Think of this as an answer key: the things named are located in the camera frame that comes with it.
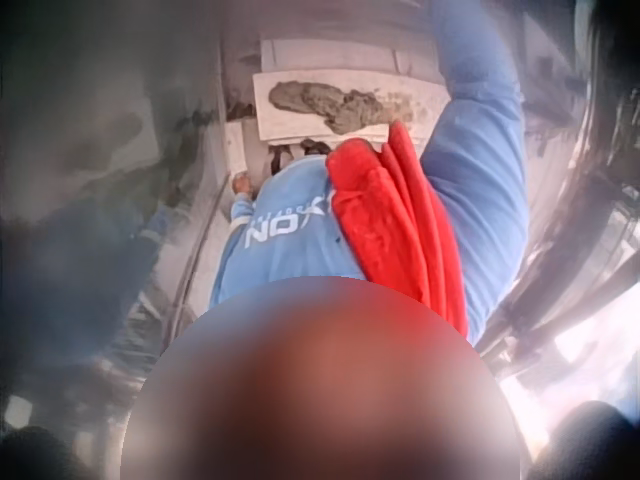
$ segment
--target blue shirt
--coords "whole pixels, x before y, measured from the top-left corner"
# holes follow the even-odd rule
[[[517,73],[479,0],[432,0],[431,29],[451,101],[420,159],[454,228],[475,344],[508,292],[527,242],[523,114]],[[324,157],[294,162],[253,204],[239,195],[211,305],[300,276],[364,279],[331,212]]]

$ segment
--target hand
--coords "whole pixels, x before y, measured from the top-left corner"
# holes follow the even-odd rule
[[[231,189],[233,193],[246,193],[249,196],[253,195],[253,187],[249,180],[249,174],[247,172],[237,173],[231,181]]]

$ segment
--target red cloth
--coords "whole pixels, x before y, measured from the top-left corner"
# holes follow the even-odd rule
[[[336,189],[333,211],[367,279],[418,300],[466,337],[453,228],[404,125],[391,125],[381,153],[364,140],[347,140],[327,168]]]

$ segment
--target raised arm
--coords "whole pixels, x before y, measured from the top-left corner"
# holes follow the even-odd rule
[[[523,115],[516,69],[480,0],[430,0],[452,97],[422,158],[454,227],[469,341],[508,292],[527,241]]]

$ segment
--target light blue long-sleeve shirt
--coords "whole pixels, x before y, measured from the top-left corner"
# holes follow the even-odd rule
[[[468,339],[509,290],[527,242],[523,115],[512,58],[479,0],[431,0],[431,28],[451,101],[420,159],[454,228]],[[300,276],[365,279],[331,212],[323,156],[294,162],[238,195],[211,304]]]

